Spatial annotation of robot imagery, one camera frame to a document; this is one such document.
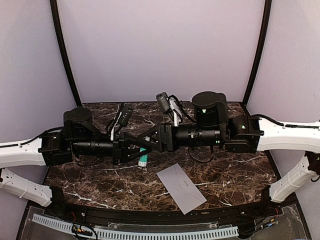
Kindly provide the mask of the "green glue stick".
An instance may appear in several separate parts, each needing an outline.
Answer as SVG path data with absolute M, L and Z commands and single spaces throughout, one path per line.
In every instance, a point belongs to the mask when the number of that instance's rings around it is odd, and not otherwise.
M 147 153 L 147 150 L 145 148 L 140 148 L 140 152 L 141 153 L 144 153 L 144 155 L 141 155 L 139 157 L 139 160 L 138 160 L 138 166 L 139 167 L 146 167 L 147 166 L 147 162 L 148 162 L 148 153 Z

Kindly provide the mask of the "grey envelope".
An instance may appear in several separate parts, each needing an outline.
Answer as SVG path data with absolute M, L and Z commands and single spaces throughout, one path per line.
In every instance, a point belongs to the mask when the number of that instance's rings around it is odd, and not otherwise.
M 178 163 L 157 172 L 156 175 L 184 215 L 207 202 Z

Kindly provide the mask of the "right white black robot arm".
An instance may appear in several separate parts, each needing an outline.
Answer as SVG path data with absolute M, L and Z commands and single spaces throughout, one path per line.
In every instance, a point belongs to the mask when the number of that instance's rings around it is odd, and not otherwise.
M 138 140 L 158 152 L 180 147 L 218 146 L 230 153 L 298 150 L 304 155 L 296 166 L 267 186 L 255 213 L 266 217 L 307 181 L 320 178 L 320 124 L 279 122 L 262 114 L 229 117 L 226 96 L 204 91 L 192 100 L 194 117 L 189 124 L 162 123 L 140 134 Z

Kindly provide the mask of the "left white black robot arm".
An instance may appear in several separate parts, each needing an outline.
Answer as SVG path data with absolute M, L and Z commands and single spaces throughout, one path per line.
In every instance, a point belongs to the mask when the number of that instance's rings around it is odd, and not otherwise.
M 63 114 L 63 126 L 44 131 L 26 140 L 0 145 L 0 188 L 21 199 L 50 207 L 60 218 L 71 213 L 63 191 L 23 178 L 10 167 L 58 166 L 73 161 L 73 157 L 111 157 L 115 165 L 128 163 L 151 152 L 151 148 L 128 133 L 112 137 L 93 124 L 90 109 L 74 108 Z

